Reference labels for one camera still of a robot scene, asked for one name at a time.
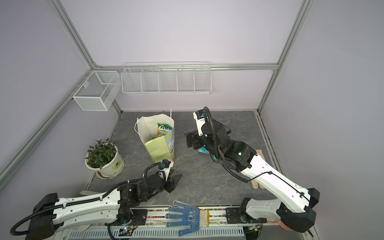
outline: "white flower pot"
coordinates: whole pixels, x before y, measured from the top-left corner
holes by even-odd
[[[120,170],[124,167],[124,159],[119,154],[118,148],[116,146],[115,149],[115,157],[111,162],[105,164],[101,169],[90,167],[87,164],[88,159],[85,159],[85,166],[91,170],[98,171],[103,177],[112,177],[115,176],[115,174],[117,175],[117,173],[120,172]]]

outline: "paper bag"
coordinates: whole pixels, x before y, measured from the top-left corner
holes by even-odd
[[[168,124],[172,130],[165,136],[156,137],[158,123]],[[161,162],[163,159],[175,160],[175,121],[172,119],[172,113],[170,116],[159,114],[141,117],[137,119],[135,131],[154,162]]]

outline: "potted plant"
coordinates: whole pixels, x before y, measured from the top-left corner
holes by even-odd
[[[94,171],[98,171],[103,177],[116,175],[124,166],[124,160],[119,154],[116,145],[109,138],[102,142],[96,141],[95,146],[89,146],[85,165]]]

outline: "white mesh basket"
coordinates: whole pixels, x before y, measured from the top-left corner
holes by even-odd
[[[129,66],[121,73],[126,94],[208,93],[212,91],[209,65]]]
[[[73,99],[84,111],[108,111],[120,87],[116,71],[93,71]]]

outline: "bag handle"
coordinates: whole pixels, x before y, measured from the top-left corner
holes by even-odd
[[[137,134],[139,134],[139,132],[136,131],[136,126],[137,126],[137,123],[138,123],[138,122],[139,122],[139,118],[137,118],[136,123],[135,123],[135,126],[133,127],[133,129],[135,130],[135,132],[137,132]]]

